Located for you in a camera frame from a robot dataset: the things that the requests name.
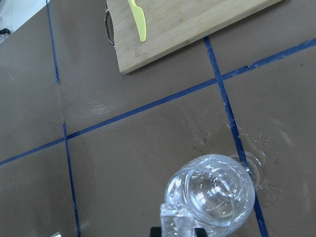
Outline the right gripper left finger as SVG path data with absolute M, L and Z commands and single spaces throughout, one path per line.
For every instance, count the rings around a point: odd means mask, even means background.
M 162 237 L 161 227 L 151 227 L 150 237 Z

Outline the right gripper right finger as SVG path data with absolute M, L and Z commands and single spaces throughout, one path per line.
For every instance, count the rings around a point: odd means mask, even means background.
M 195 228 L 195 233 L 197 237 L 205 237 L 205 229 L 204 228 Z

